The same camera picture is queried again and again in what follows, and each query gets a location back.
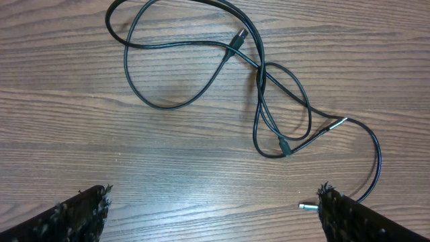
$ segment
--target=wooden surface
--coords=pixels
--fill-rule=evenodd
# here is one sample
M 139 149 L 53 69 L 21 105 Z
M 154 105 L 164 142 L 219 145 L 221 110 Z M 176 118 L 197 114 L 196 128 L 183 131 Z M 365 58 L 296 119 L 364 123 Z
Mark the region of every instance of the wooden surface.
M 430 237 L 430 1 L 232 2 L 260 30 L 267 61 L 290 68 L 312 105 L 361 120 L 380 139 L 382 176 L 364 204 Z M 105 28 L 109 4 L 0 2 L 0 231 L 113 184 L 102 241 L 324 241 L 317 215 L 297 203 L 316 200 L 326 181 L 358 198 L 374 171 L 367 134 L 346 124 L 293 157 L 264 159 L 251 140 L 255 71 L 238 58 L 190 107 L 147 107 Z M 115 12 L 122 36 L 141 5 Z M 229 42 L 241 27 L 207 5 L 160 1 L 134 41 Z M 250 38 L 241 50 L 256 59 Z M 129 65 L 145 96 L 171 104 L 199 91 L 223 55 L 206 46 L 131 50 Z M 301 106 L 272 85 L 266 98 L 286 134 L 304 132 Z M 326 122 L 314 119 L 313 130 Z M 279 152 L 265 127 L 259 135 Z

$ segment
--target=tabletop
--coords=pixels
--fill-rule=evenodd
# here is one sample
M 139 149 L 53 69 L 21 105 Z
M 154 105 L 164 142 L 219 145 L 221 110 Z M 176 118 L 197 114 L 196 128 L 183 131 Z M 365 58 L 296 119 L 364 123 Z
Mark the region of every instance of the tabletop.
M 266 61 L 293 71 L 314 107 L 379 138 L 382 174 L 363 204 L 430 237 L 430 1 L 231 2 L 259 30 Z M 106 30 L 110 3 L 0 3 L 0 231 L 112 184 L 102 241 L 325 241 L 317 215 L 297 204 L 316 201 L 325 182 L 359 198 L 375 172 L 368 134 L 344 124 L 291 157 L 262 157 L 252 141 L 256 71 L 237 57 L 192 105 L 146 106 L 126 81 L 124 46 Z M 143 3 L 113 14 L 123 38 Z M 229 43 L 242 27 L 223 10 L 163 0 L 133 41 Z M 252 38 L 241 51 L 258 61 Z M 223 56 L 213 46 L 130 49 L 128 64 L 138 90 L 168 105 L 201 90 Z M 301 105 L 270 83 L 265 98 L 283 133 L 306 131 Z M 313 132 L 332 121 L 312 118 Z M 278 142 L 260 125 L 264 151 L 280 153 Z

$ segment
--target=black cable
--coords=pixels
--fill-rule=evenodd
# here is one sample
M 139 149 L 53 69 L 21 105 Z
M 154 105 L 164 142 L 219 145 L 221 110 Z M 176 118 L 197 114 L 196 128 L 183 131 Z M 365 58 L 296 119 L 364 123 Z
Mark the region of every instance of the black cable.
M 266 63 L 265 62 L 265 52 L 264 52 L 264 47 L 263 47 L 263 41 L 260 37 L 260 34 L 257 30 L 257 28 L 254 26 L 253 22 L 248 18 L 248 16 L 243 13 L 239 8 L 237 8 L 236 6 L 234 6 L 233 4 L 229 3 L 228 1 L 225 0 L 215 0 L 215 1 L 211 1 L 211 0 L 190 0 L 190 1 L 195 1 L 195 2 L 199 2 L 199 3 L 204 3 L 204 4 L 208 4 L 214 7 L 218 7 L 220 9 L 223 9 L 231 14 L 233 14 L 235 17 L 237 17 L 239 20 L 241 20 L 244 25 L 246 26 L 247 30 L 249 31 L 249 33 L 252 35 L 255 46 L 257 48 L 257 52 L 259 54 L 259 60 L 260 60 L 260 65 L 258 65 L 256 62 L 254 62 L 253 60 L 251 60 L 249 57 L 247 57 L 246 55 L 244 55 L 241 51 L 239 51 L 239 48 L 241 47 L 242 43 L 243 43 L 243 39 L 245 39 L 246 34 L 243 31 L 240 32 L 237 36 L 235 36 L 235 38 L 232 40 L 232 42 L 227 45 L 221 42 L 215 42 L 215 41 L 183 41 L 183 42 L 172 42 L 172 43 L 167 43 L 167 44 L 152 44 L 152 45 L 146 45 L 146 44 L 135 44 L 135 43 L 131 43 L 131 37 L 132 37 L 132 33 L 140 19 L 140 17 L 142 16 L 142 14 L 155 2 L 160 1 L 160 0 L 150 0 L 148 2 L 146 2 L 143 7 L 140 9 L 140 11 L 138 12 L 138 14 L 136 15 L 136 17 L 134 18 L 131 26 L 130 26 L 130 30 L 128 32 L 127 35 L 127 39 L 124 40 L 121 37 L 119 37 L 114 30 L 112 29 L 112 25 L 110 23 L 110 18 L 113 14 L 113 12 L 115 11 L 115 9 L 122 4 L 123 2 L 125 2 L 127 0 L 115 0 L 110 6 L 109 9 L 106 11 L 106 16 L 105 16 L 105 24 L 106 24 L 106 28 L 109 31 L 109 33 L 120 43 L 122 43 L 125 46 L 124 49 L 124 70 L 126 73 L 126 78 L 128 81 L 128 84 L 130 84 L 130 87 L 132 88 L 133 92 L 144 102 L 146 103 L 148 106 L 152 107 L 152 108 L 156 108 L 158 110 L 176 110 L 178 108 L 183 108 L 185 106 L 190 105 L 191 103 L 193 103 L 194 101 L 196 101 L 201 95 L 203 95 L 203 93 L 208 90 L 209 86 L 211 86 L 211 84 L 214 82 L 215 78 L 218 76 L 219 72 L 221 71 L 221 69 L 223 68 L 223 66 L 226 64 L 226 62 L 229 60 L 230 57 L 232 57 L 233 55 L 237 54 L 238 56 L 240 56 L 241 58 L 243 58 L 245 61 L 247 61 L 250 65 L 252 65 L 253 67 L 255 67 L 257 69 L 257 76 L 256 76 L 256 84 L 257 84 L 257 92 L 258 92 L 258 103 L 257 103 L 257 110 L 255 112 L 255 119 L 254 119 L 254 127 L 253 127 L 253 142 L 254 142 L 254 146 L 255 149 L 258 151 L 258 153 L 260 153 L 261 155 L 263 155 L 264 157 L 267 158 L 271 158 L 271 159 L 278 159 L 278 158 L 283 158 L 286 157 L 287 155 L 292 155 L 296 152 L 298 152 L 299 150 L 303 149 L 304 147 L 308 146 L 311 142 L 313 142 L 314 140 L 316 140 L 318 137 L 320 137 L 321 135 L 323 135 L 324 133 L 332 130 L 333 128 L 337 127 L 338 125 L 344 123 L 345 121 L 349 121 L 352 122 L 354 124 L 357 124 L 358 126 L 362 127 L 364 130 L 366 130 L 369 135 L 371 136 L 374 145 L 375 145 L 375 150 L 376 150 L 376 159 L 377 159 L 377 165 L 376 165 L 376 173 L 374 176 L 374 179 L 370 185 L 370 187 L 366 190 L 366 192 L 364 193 L 363 196 L 361 196 L 357 202 L 362 202 L 365 198 L 367 198 L 367 196 L 369 196 L 369 194 L 372 192 L 372 190 L 375 188 L 376 183 L 379 180 L 379 176 L 381 173 L 381 167 L 382 167 L 382 154 L 381 154 L 381 148 L 378 142 L 378 139 L 376 138 L 376 135 L 372 132 L 372 130 L 370 130 L 365 124 L 351 119 L 351 118 L 344 118 L 344 117 L 340 117 L 340 116 L 334 116 L 334 115 L 330 115 L 330 114 L 326 114 L 320 110 L 317 110 L 316 108 L 313 108 L 308 100 L 308 97 L 306 95 L 306 92 L 302 86 L 302 84 L 300 83 L 300 81 L 298 80 L 298 78 L 291 72 L 289 71 L 287 68 L 276 64 L 276 63 Z M 160 48 L 170 48 L 170 47 L 175 47 L 175 46 L 187 46 L 187 45 L 206 45 L 206 46 L 219 46 L 219 47 L 223 47 L 226 49 L 226 56 L 222 59 L 222 62 L 220 63 L 220 65 L 218 66 L 217 70 L 215 71 L 215 73 L 213 74 L 212 78 L 209 80 L 209 82 L 206 84 L 206 86 L 193 98 L 191 98 L 189 101 L 184 102 L 182 104 L 176 105 L 176 106 L 171 106 L 171 107 L 164 107 L 164 106 L 158 106 L 150 101 L 148 101 L 145 97 L 142 96 L 142 94 L 137 90 L 137 88 L 134 86 L 131 77 L 130 77 L 130 73 L 128 71 L 128 48 L 132 47 L 132 48 L 138 48 L 138 49 L 144 49 L 144 50 L 148 50 L 148 49 L 160 49 Z M 298 85 L 304 101 L 302 101 L 299 97 L 297 97 L 296 95 L 294 95 L 291 91 L 289 91 L 288 89 L 286 89 L 281 83 L 279 83 L 273 76 L 271 76 L 269 73 L 267 73 L 266 71 L 266 66 L 274 66 L 277 67 L 279 69 L 281 69 L 282 71 L 284 71 L 285 73 L 287 73 L 291 78 L 293 78 L 293 80 L 295 80 L 296 84 Z M 264 99 L 264 93 L 265 93 L 265 86 L 267 83 L 267 78 L 269 78 L 270 81 L 272 81 L 275 85 L 277 85 L 282 91 L 284 91 L 286 94 L 288 94 L 292 99 L 294 99 L 295 101 L 297 101 L 299 104 L 303 105 L 304 107 L 306 107 L 306 109 L 308 110 L 308 129 L 306 131 L 306 133 L 304 135 L 302 135 L 301 137 L 298 138 L 294 138 L 294 137 L 289 137 L 286 136 L 284 134 L 282 134 L 279 130 L 279 128 L 276 126 L 275 120 L 273 119 L 273 116 L 271 115 L 269 108 L 267 107 L 266 101 Z M 334 123 L 328 125 L 326 128 L 323 128 L 322 130 L 320 130 L 318 133 L 314 134 L 313 136 L 311 136 L 310 138 L 308 138 L 307 140 L 305 140 L 301 145 L 299 145 L 298 147 L 296 147 L 295 149 L 290 148 L 290 146 L 287 143 L 287 140 L 304 140 L 305 138 L 307 138 L 310 134 L 310 131 L 312 129 L 312 112 L 319 114 L 325 118 L 330 118 L 330 119 L 336 119 L 337 121 L 335 121 Z M 259 117 L 262 117 L 264 123 L 267 125 L 267 127 L 273 132 L 275 133 L 278 138 L 279 138 L 279 145 L 281 147 L 282 150 L 282 154 L 279 155 L 269 155 L 264 153 L 258 145 L 258 141 L 257 141 L 257 130 L 258 130 L 258 124 L 259 124 Z

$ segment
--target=cable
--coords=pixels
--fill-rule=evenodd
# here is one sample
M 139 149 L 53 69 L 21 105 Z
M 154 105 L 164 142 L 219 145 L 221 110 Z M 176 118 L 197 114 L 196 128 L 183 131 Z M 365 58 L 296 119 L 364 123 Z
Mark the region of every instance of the cable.
M 143 13 L 155 2 L 160 1 L 160 0 L 150 0 L 148 2 L 146 2 L 142 8 L 140 9 L 140 11 L 138 12 L 138 14 L 136 15 L 136 17 L 134 18 L 131 26 L 130 26 L 130 30 L 128 32 L 127 35 L 127 39 L 124 40 L 121 37 L 119 37 L 114 30 L 112 29 L 112 25 L 110 23 L 110 18 L 113 14 L 113 12 L 115 11 L 115 9 L 121 5 L 123 2 L 125 2 L 127 0 L 115 0 L 108 8 L 108 10 L 106 11 L 106 16 L 105 16 L 105 24 L 106 24 L 106 28 L 109 31 L 109 33 L 112 35 L 112 37 L 114 37 L 118 42 L 120 42 L 121 44 L 123 44 L 125 46 L 124 49 L 124 70 L 125 70 L 125 74 L 126 74 L 126 78 L 128 81 L 128 84 L 130 85 L 130 87 L 132 88 L 133 92 L 148 106 L 152 107 L 152 108 L 156 108 L 158 110 L 176 110 L 179 108 L 183 108 L 186 107 L 188 105 L 190 105 L 191 103 L 193 103 L 194 101 L 196 101 L 200 96 L 203 95 L 203 93 L 205 93 L 208 88 L 211 86 L 211 84 L 214 82 L 214 80 L 216 79 L 216 77 L 218 76 L 218 74 L 220 73 L 221 69 L 223 68 L 223 66 L 227 63 L 227 61 L 229 60 L 230 57 L 234 56 L 234 55 L 238 55 L 241 58 L 243 58 L 245 61 L 247 61 L 251 66 L 255 67 L 257 69 L 257 76 L 256 76 L 256 86 L 257 86 L 257 93 L 258 93 L 258 103 L 257 103 L 257 109 L 255 111 L 255 118 L 254 118 L 254 127 L 253 127 L 253 142 L 254 142 L 254 146 L 255 149 L 257 150 L 257 152 L 260 155 L 263 155 L 264 157 L 270 158 L 270 159 L 279 159 L 279 158 L 283 158 L 286 157 L 288 155 L 292 155 L 298 151 L 300 151 L 301 149 L 303 149 L 304 147 L 308 146 L 311 142 L 313 142 L 314 140 L 316 140 L 318 137 L 322 136 L 324 133 L 338 127 L 339 125 L 341 125 L 342 123 L 348 121 L 348 122 L 352 122 L 354 124 L 357 124 L 358 126 L 362 127 L 364 130 L 366 130 L 369 135 L 371 136 L 373 142 L 374 142 L 374 146 L 375 146 L 375 150 L 376 150 L 376 159 L 377 159 L 377 165 L 376 165 L 376 172 L 375 172 L 375 176 L 373 178 L 372 183 L 370 184 L 370 187 L 365 191 L 364 195 L 361 196 L 357 202 L 362 202 L 365 198 L 367 198 L 369 196 L 369 194 L 372 192 L 372 190 L 375 188 L 376 183 L 379 180 L 379 176 L 381 173 L 381 168 L 382 168 L 382 153 L 381 153 L 381 148 L 380 148 L 380 144 L 378 142 L 378 139 L 376 138 L 376 135 L 373 133 L 372 130 L 370 130 L 365 124 L 354 120 L 352 118 L 344 118 L 344 117 L 340 117 L 340 116 L 334 116 L 334 115 L 330 115 L 330 114 L 326 114 L 320 110 L 317 110 L 316 108 L 313 108 L 308 100 L 308 96 L 306 95 L 306 92 L 302 86 L 302 84 L 300 83 L 300 81 L 298 80 L 298 78 L 291 72 L 289 71 L 287 68 L 276 64 L 276 63 L 267 63 L 265 62 L 265 52 L 264 52 L 264 47 L 263 47 L 263 41 L 261 39 L 261 36 L 257 30 L 257 28 L 254 26 L 253 22 L 248 18 L 248 16 L 243 13 L 238 7 L 234 6 L 232 3 L 229 3 L 226 0 L 190 0 L 190 1 L 195 1 L 198 3 L 204 3 L 204 4 L 208 4 L 220 9 L 223 9 L 229 13 L 231 13 L 232 15 L 234 15 L 235 17 L 237 17 L 239 20 L 241 20 L 243 22 L 243 24 L 245 25 L 245 27 L 247 28 L 247 31 L 245 29 L 241 30 L 232 40 L 232 42 L 230 44 L 224 44 L 221 42 L 215 42 L 215 41 L 182 41 L 182 42 L 172 42 L 172 43 L 166 43 L 166 44 L 152 44 L 152 45 L 147 45 L 147 44 L 135 44 L 135 43 L 131 43 L 131 37 L 133 34 L 133 31 L 140 19 L 140 17 L 143 15 Z M 251 60 L 249 57 L 247 57 L 246 55 L 244 55 L 241 51 L 239 51 L 239 48 L 241 47 L 241 45 L 243 44 L 244 39 L 247 37 L 248 32 L 250 33 L 250 35 L 253 37 L 255 46 L 257 48 L 257 52 L 259 54 L 259 60 L 260 60 L 260 65 L 258 65 L 256 62 L 254 62 L 253 60 Z M 213 74 L 213 76 L 211 77 L 211 79 L 209 80 L 209 82 L 206 84 L 206 86 L 193 98 L 191 98 L 189 101 L 186 101 L 182 104 L 176 105 L 176 106 L 171 106 L 171 107 L 164 107 L 164 106 L 158 106 L 152 102 L 150 102 L 149 100 L 147 100 L 145 97 L 143 97 L 143 95 L 137 90 L 137 88 L 134 86 L 131 77 L 130 77 L 130 73 L 128 71 L 128 48 L 132 47 L 132 48 L 138 48 L 138 49 L 144 49 L 144 50 L 150 50 L 150 49 L 160 49 L 160 48 L 170 48 L 170 47 L 175 47 L 175 46 L 187 46 L 187 45 L 206 45 L 206 46 L 219 46 L 219 47 L 223 47 L 226 49 L 226 55 L 224 56 L 224 58 L 222 59 L 220 65 L 218 66 L 217 70 L 215 71 L 215 73 Z M 300 89 L 300 92 L 303 95 L 304 101 L 302 101 L 299 97 L 297 97 L 296 95 L 294 95 L 291 91 L 289 91 L 288 89 L 286 89 L 281 83 L 279 83 L 273 76 L 271 76 L 267 71 L 266 71 L 266 66 L 273 66 L 276 68 L 281 69 L 282 71 L 284 71 L 285 73 L 287 73 L 297 84 L 297 86 Z M 289 137 L 286 136 L 284 134 L 281 133 L 281 131 L 279 130 L 279 128 L 277 127 L 275 120 L 273 119 L 273 116 L 271 115 L 271 112 L 269 110 L 269 108 L 267 107 L 265 98 L 264 98 L 264 94 L 265 94 L 265 86 L 267 83 L 267 78 L 273 82 L 275 85 L 277 85 L 282 91 L 284 91 L 286 94 L 288 94 L 292 99 L 294 99 L 296 102 L 298 102 L 299 104 L 301 104 L 302 106 L 304 106 L 307 111 L 308 111 L 308 128 L 305 134 L 303 134 L 300 137 Z M 312 130 L 312 112 L 321 115 L 325 118 L 329 118 L 329 119 L 336 119 L 337 121 L 335 121 L 334 123 L 328 125 L 327 127 L 323 128 L 322 130 L 320 130 L 318 133 L 314 134 L 313 136 L 311 136 L 310 138 L 308 138 L 307 140 L 305 140 L 301 145 L 299 145 L 298 147 L 296 147 L 295 149 L 291 149 L 287 140 L 294 140 L 294 141 L 299 141 L 299 140 L 304 140 L 306 139 L 309 134 L 310 131 Z M 270 155 L 270 154 L 266 154 L 264 153 L 258 145 L 258 141 L 257 141 L 257 130 L 258 130 L 258 124 L 259 124 L 259 117 L 262 117 L 264 123 L 267 125 L 267 127 L 278 136 L 279 139 L 279 146 L 281 147 L 282 150 L 282 154 L 279 155 Z

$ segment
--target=wire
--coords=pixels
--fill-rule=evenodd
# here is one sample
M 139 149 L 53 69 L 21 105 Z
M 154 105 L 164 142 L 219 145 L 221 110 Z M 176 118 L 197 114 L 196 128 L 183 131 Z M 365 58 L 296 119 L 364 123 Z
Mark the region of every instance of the wire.
M 142 8 L 140 9 L 140 11 L 138 12 L 138 14 L 136 15 L 136 17 L 134 18 L 131 26 L 130 26 L 130 30 L 128 32 L 127 35 L 127 39 L 122 39 L 121 37 L 119 37 L 113 30 L 112 25 L 110 23 L 110 18 L 113 14 L 113 12 L 115 11 L 115 9 L 121 5 L 123 2 L 125 2 L 127 0 L 115 0 L 110 6 L 109 9 L 106 11 L 106 16 L 105 16 L 105 24 L 106 24 L 106 28 L 109 31 L 109 33 L 112 35 L 112 37 L 114 37 L 118 42 L 120 42 L 121 44 L 123 44 L 125 46 L 124 49 L 124 70 L 125 70 L 125 74 L 126 74 L 126 78 L 128 81 L 128 84 L 130 85 L 130 87 L 132 88 L 133 92 L 148 106 L 152 107 L 152 108 L 156 108 L 158 110 L 176 110 L 179 108 L 183 108 L 186 107 L 190 104 L 192 104 L 194 101 L 196 101 L 200 96 L 203 95 L 203 93 L 205 93 L 208 88 L 211 86 L 211 84 L 214 82 L 214 80 L 216 79 L 216 77 L 218 76 L 219 72 L 221 71 L 221 69 L 223 68 L 223 66 L 226 64 L 226 62 L 229 60 L 229 58 L 234 55 L 237 54 L 238 56 L 240 56 L 241 58 L 243 58 L 245 61 L 247 61 L 251 66 L 255 67 L 257 69 L 257 76 L 256 76 L 256 86 L 257 86 L 257 92 L 258 92 L 258 103 L 257 103 L 257 109 L 255 111 L 255 118 L 254 118 L 254 127 L 253 127 L 253 142 L 254 142 L 254 146 L 255 149 L 258 151 L 258 153 L 260 155 L 263 155 L 264 157 L 270 158 L 270 159 L 279 159 L 279 158 L 283 158 L 286 157 L 287 155 L 292 155 L 298 151 L 300 151 L 301 149 L 303 149 L 304 147 L 308 146 L 311 142 L 313 142 L 314 140 L 316 140 L 318 137 L 322 136 L 324 133 L 334 129 L 335 127 L 339 126 L 340 124 L 344 123 L 345 121 L 348 122 L 352 122 L 360 127 L 362 127 L 364 130 L 366 130 L 369 135 L 371 136 L 373 142 L 374 142 L 374 146 L 375 146 L 375 150 L 376 150 L 376 172 L 375 172 L 375 176 L 373 178 L 372 183 L 370 184 L 370 187 L 365 191 L 364 195 L 362 195 L 357 202 L 362 202 L 365 198 L 367 198 L 369 196 L 369 194 L 372 192 L 372 190 L 375 188 L 376 183 L 379 180 L 380 177 L 380 173 L 381 173 L 381 168 L 382 168 L 382 153 L 381 153 L 381 148 L 380 148 L 380 144 L 378 142 L 378 139 L 376 138 L 376 135 L 373 133 L 372 130 L 370 130 L 365 124 L 354 120 L 352 118 L 344 118 L 344 117 L 340 117 L 340 116 L 334 116 L 334 115 L 330 115 L 330 114 L 326 114 L 320 110 L 317 110 L 316 108 L 313 108 L 308 100 L 308 97 L 306 95 L 306 92 L 302 86 L 302 84 L 300 83 L 300 81 L 298 80 L 298 78 L 291 72 L 289 71 L 287 68 L 276 64 L 276 63 L 267 63 L 265 62 L 265 52 L 264 52 L 264 47 L 263 47 L 263 41 L 261 39 L 261 36 L 257 30 L 257 28 L 254 26 L 253 22 L 248 18 L 248 16 L 243 13 L 238 7 L 234 6 L 232 3 L 229 3 L 228 1 L 225 0 L 215 0 L 215 1 L 211 1 L 211 0 L 190 0 L 190 1 L 195 1 L 198 3 L 204 3 L 204 4 L 208 4 L 220 9 L 223 9 L 229 13 L 231 13 L 232 15 L 234 15 L 235 17 L 237 17 L 239 20 L 241 20 L 243 22 L 243 24 L 245 25 L 245 27 L 247 28 L 247 30 L 249 31 L 249 33 L 252 35 L 255 46 L 257 48 L 257 52 L 259 54 L 259 62 L 260 65 L 258 65 L 256 62 L 254 62 L 253 60 L 251 60 L 249 57 L 247 57 L 246 55 L 244 55 L 241 51 L 239 51 L 240 45 L 243 43 L 230 43 L 230 45 L 227 45 L 225 43 L 221 43 L 221 42 L 215 42 L 215 41 L 183 41 L 183 42 L 172 42 L 172 43 L 166 43 L 166 44 L 152 44 L 152 45 L 148 45 L 148 44 L 135 44 L 131 42 L 131 38 L 132 38 L 132 34 L 133 31 L 140 19 L 140 17 L 143 15 L 143 13 L 155 2 L 160 1 L 160 0 L 150 0 L 148 2 L 146 2 Z M 205 45 L 205 46 L 219 46 L 219 47 L 223 47 L 226 49 L 226 56 L 222 59 L 222 62 L 220 63 L 220 65 L 218 66 L 217 70 L 215 71 L 215 73 L 213 74 L 212 78 L 209 80 L 209 82 L 206 84 L 206 86 L 193 98 L 191 98 L 189 101 L 186 101 L 182 104 L 176 105 L 176 106 L 171 106 L 171 107 L 165 107 L 165 106 L 158 106 L 157 104 L 154 104 L 152 102 L 150 102 L 149 100 L 147 100 L 145 97 L 143 97 L 143 95 L 139 92 L 139 90 L 137 90 L 137 88 L 134 86 L 131 77 L 130 77 L 130 73 L 128 71 L 128 49 L 129 47 L 132 48 L 137 48 L 137 49 L 144 49 L 144 50 L 150 50 L 150 49 L 160 49 L 160 48 L 170 48 L 170 47 L 175 47 L 175 46 L 187 46 L 187 45 Z M 279 83 L 273 76 L 271 76 L 267 71 L 266 71 L 266 66 L 274 66 L 276 68 L 281 69 L 282 71 L 284 71 L 285 73 L 287 73 L 291 78 L 293 78 L 293 80 L 295 80 L 296 84 L 298 85 L 300 92 L 303 95 L 304 101 L 302 101 L 299 97 L 297 97 L 296 95 L 294 95 L 291 91 L 289 91 L 288 89 L 286 89 L 281 83 Z M 307 111 L 308 111 L 308 128 L 305 134 L 303 134 L 300 137 L 289 137 L 286 136 L 284 134 L 281 133 L 281 131 L 279 130 L 279 128 L 277 127 L 275 120 L 273 119 L 273 116 L 271 115 L 271 112 L 269 110 L 269 108 L 267 107 L 267 103 L 265 101 L 264 98 L 264 94 L 265 94 L 265 87 L 266 87 L 266 83 L 267 83 L 267 78 L 273 82 L 275 85 L 277 85 L 282 91 L 284 91 L 287 95 L 289 95 L 292 99 L 294 99 L 296 102 L 298 102 L 299 104 L 301 104 L 302 106 L 304 106 Z M 308 138 L 307 140 L 305 140 L 301 145 L 299 145 L 298 147 L 296 147 L 295 149 L 290 149 L 288 143 L 286 142 L 287 140 L 294 140 L 294 141 L 299 141 L 299 140 L 304 140 L 306 139 L 309 134 L 310 131 L 312 129 L 312 112 L 321 115 L 325 118 L 329 118 L 329 119 L 336 119 L 337 121 L 335 121 L 334 123 L 328 125 L 326 128 L 323 128 L 322 130 L 320 130 L 318 133 L 312 135 L 310 138 Z M 282 154 L 279 155 L 270 155 L 267 153 L 264 153 L 258 145 L 258 141 L 257 141 L 257 130 L 258 130 L 258 124 L 259 124 L 259 117 L 262 117 L 264 123 L 267 125 L 267 127 L 273 132 L 275 133 L 278 138 L 279 138 L 279 145 L 283 151 Z

